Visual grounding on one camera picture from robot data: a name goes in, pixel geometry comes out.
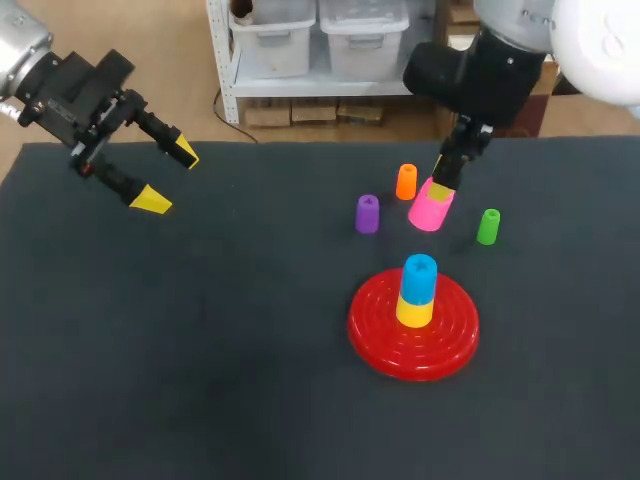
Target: black cable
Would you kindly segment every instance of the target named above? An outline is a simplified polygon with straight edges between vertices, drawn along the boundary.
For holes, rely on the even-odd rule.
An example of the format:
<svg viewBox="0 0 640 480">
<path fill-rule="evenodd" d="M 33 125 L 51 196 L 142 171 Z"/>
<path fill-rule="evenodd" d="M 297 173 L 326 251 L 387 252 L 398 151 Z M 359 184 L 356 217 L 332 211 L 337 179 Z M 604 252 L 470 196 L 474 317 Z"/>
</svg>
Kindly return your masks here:
<svg viewBox="0 0 640 480">
<path fill-rule="evenodd" d="M 245 132 L 241 128 L 238 128 L 238 127 L 235 127 L 235 126 L 231 125 L 229 122 L 227 122 L 224 118 L 222 118 L 220 116 L 220 114 L 218 113 L 218 108 L 217 107 L 218 107 L 218 100 L 220 99 L 221 95 L 222 95 L 222 89 L 220 88 L 220 89 L 218 89 L 218 93 L 216 93 L 216 98 L 213 100 L 213 113 L 216 115 L 216 117 L 218 117 L 218 120 L 220 120 L 222 123 L 224 123 L 227 127 L 233 128 L 236 132 L 240 132 L 245 137 L 249 138 L 253 143 L 260 143 L 256 139 L 256 137 L 254 137 L 250 133 Z"/>
</svg>

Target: orange cup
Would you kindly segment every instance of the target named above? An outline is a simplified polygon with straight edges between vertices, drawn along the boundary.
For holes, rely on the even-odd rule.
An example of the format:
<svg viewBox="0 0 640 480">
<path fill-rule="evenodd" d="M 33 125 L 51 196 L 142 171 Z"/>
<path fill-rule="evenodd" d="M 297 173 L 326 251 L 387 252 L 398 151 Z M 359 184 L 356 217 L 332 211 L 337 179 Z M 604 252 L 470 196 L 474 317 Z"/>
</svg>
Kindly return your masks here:
<svg viewBox="0 0 640 480">
<path fill-rule="evenodd" d="M 413 200 L 418 189 L 418 169 L 415 165 L 407 163 L 400 167 L 398 172 L 398 185 L 396 197 L 400 200 Z"/>
</svg>

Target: white storage bin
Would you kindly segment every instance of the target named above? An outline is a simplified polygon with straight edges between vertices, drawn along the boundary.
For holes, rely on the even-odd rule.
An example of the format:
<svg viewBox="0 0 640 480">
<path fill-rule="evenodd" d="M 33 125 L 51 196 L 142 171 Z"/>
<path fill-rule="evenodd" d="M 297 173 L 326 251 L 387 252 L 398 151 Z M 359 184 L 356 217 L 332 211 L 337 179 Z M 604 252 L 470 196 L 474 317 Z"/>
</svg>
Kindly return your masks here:
<svg viewBox="0 0 640 480">
<path fill-rule="evenodd" d="M 229 15 L 242 47 L 242 66 L 252 78 L 280 78 L 309 72 L 309 37 L 316 23 L 315 0 L 257 0 L 253 23 Z"/>
<path fill-rule="evenodd" d="M 329 35 L 333 74 L 366 81 L 392 78 L 402 33 L 409 28 L 404 1 L 320 1 L 320 26 Z"/>
</svg>

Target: white shelf frame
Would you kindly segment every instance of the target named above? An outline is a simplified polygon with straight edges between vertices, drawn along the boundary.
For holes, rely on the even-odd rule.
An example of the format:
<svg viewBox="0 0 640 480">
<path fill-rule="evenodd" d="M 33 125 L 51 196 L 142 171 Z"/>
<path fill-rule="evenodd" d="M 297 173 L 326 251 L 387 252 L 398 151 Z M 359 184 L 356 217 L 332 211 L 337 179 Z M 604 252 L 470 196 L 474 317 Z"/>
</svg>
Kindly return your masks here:
<svg viewBox="0 0 640 480">
<path fill-rule="evenodd" d="M 224 114 L 231 124 L 240 123 L 238 98 L 410 95 L 400 79 L 400 72 L 397 80 L 386 82 L 341 81 L 324 74 L 324 68 L 323 71 L 312 71 L 304 77 L 263 80 L 245 77 L 242 75 L 242 51 L 239 45 L 235 45 L 234 52 L 231 53 L 228 0 L 206 2 Z"/>
</svg>

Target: metal shelf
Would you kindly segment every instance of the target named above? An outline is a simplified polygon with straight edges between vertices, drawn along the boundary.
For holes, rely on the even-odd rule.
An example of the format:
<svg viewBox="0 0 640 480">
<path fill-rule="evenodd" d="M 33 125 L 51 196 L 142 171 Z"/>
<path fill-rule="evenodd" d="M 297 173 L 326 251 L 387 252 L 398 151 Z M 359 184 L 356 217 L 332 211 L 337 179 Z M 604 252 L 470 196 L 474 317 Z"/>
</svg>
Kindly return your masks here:
<svg viewBox="0 0 640 480">
<path fill-rule="evenodd" d="M 402 83 L 402 72 L 415 45 L 433 38 L 433 22 L 416 16 L 403 36 L 395 78 L 383 82 L 342 80 L 331 74 L 327 37 L 318 26 L 311 39 L 311 71 L 303 77 L 256 79 L 243 64 L 236 46 L 231 52 L 227 0 L 207 0 L 207 13 L 218 67 L 224 113 L 229 123 L 240 122 L 238 98 L 243 97 L 365 97 L 410 95 Z"/>
</svg>

